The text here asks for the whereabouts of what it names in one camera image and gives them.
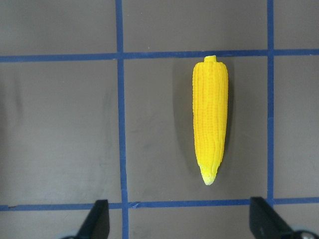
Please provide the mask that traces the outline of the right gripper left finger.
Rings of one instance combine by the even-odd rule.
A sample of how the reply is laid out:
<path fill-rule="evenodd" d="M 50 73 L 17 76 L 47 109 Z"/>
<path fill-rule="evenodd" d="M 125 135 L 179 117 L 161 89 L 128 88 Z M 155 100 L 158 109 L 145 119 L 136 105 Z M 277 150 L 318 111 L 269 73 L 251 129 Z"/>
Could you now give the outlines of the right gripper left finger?
<path fill-rule="evenodd" d="M 110 233 L 108 200 L 97 200 L 84 220 L 76 239 L 107 239 Z"/>

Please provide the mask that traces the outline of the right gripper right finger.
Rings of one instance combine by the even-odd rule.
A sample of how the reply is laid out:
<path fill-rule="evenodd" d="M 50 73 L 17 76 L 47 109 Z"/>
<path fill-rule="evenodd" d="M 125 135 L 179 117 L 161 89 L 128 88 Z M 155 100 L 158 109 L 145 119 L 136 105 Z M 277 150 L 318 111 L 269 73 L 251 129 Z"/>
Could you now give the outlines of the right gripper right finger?
<path fill-rule="evenodd" d="M 293 229 L 262 197 L 251 197 L 249 228 L 255 239 L 296 239 Z"/>

